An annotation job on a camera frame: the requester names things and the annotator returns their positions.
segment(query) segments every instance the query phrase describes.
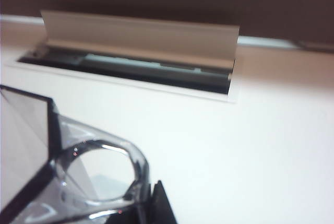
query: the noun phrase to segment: white desk surface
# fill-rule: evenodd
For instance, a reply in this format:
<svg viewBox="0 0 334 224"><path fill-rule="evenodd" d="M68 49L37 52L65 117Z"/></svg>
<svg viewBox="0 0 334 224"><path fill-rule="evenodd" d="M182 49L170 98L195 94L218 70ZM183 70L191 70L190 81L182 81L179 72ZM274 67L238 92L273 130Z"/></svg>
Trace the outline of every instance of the white desk surface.
<svg viewBox="0 0 334 224"><path fill-rule="evenodd" d="M7 64L45 37L2 23L1 83L135 143L178 223L334 223L333 54L239 46L230 103Z"/></svg>

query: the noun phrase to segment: white tabletop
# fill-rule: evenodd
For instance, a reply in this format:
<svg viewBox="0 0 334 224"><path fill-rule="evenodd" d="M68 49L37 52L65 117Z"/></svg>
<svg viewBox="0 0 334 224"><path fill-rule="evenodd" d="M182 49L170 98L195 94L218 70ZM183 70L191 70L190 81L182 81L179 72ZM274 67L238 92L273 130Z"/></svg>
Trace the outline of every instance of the white tabletop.
<svg viewBox="0 0 334 224"><path fill-rule="evenodd" d="M45 37L2 23L1 83L136 144L178 223L334 222L333 54L238 46L231 103L14 62Z"/></svg>

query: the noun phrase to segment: transparent plastic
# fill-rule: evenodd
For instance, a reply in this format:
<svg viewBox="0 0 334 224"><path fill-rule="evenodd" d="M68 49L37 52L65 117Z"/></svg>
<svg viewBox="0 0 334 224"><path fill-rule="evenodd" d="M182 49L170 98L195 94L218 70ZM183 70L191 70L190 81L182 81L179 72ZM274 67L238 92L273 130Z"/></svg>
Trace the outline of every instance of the transparent plastic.
<svg viewBox="0 0 334 224"><path fill-rule="evenodd" d="M9 100L15 108L14 103L18 102ZM54 119L51 127L57 129L58 137L53 141L59 141L60 148L52 150L56 148L49 145L42 170L50 173L31 179L47 185L34 188L37 196L10 223L103 224L129 209L135 209L139 222L145 223L143 205L150 197L150 184L141 151L127 140L59 115L54 105L48 117L49 122Z"/></svg>

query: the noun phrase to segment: clear plastic object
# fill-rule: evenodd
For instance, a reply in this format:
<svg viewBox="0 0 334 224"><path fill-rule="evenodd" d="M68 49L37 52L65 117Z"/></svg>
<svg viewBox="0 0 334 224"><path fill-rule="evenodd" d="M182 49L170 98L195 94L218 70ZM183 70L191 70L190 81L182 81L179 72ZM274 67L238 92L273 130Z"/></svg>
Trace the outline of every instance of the clear plastic object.
<svg viewBox="0 0 334 224"><path fill-rule="evenodd" d="M136 213L136 223L146 223L149 169L140 150L59 115L52 100L48 103L49 142L59 145L49 145L46 164L30 181L39 192L10 223L123 223L117 217L129 212ZM19 194L24 197L28 188L29 183Z"/></svg>

